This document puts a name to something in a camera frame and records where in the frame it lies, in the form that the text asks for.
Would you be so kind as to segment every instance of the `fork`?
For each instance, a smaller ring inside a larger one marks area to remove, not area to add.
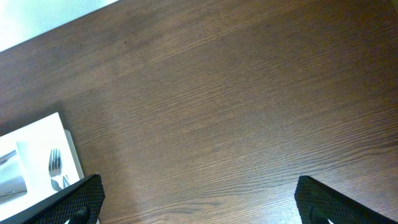
[[[51,177],[51,186],[55,191],[62,190],[58,181],[54,177],[60,176],[62,172],[62,160],[59,149],[51,149],[49,160],[49,174]]]

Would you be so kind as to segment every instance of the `black plastic part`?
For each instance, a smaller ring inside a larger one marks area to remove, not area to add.
[[[310,176],[300,176],[294,195],[303,224],[394,223]]]
[[[100,175],[90,175],[1,223],[94,224],[104,199]]]

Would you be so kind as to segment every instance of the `wood grain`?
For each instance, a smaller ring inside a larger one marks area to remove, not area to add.
[[[398,220],[389,1],[119,1],[0,77],[0,134],[61,112],[101,223],[299,223],[304,174]]]

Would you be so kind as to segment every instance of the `metal fork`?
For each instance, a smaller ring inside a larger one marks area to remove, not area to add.
[[[49,174],[51,177],[51,186],[55,191],[62,190],[59,183],[53,179],[56,176],[60,176],[62,172],[62,160],[59,149],[51,149],[50,160],[49,160]]]

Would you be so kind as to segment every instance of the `wooden table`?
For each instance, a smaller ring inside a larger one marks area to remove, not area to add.
[[[299,223],[304,174],[398,220],[390,1],[119,1],[0,79],[0,134],[59,111],[101,223]]]

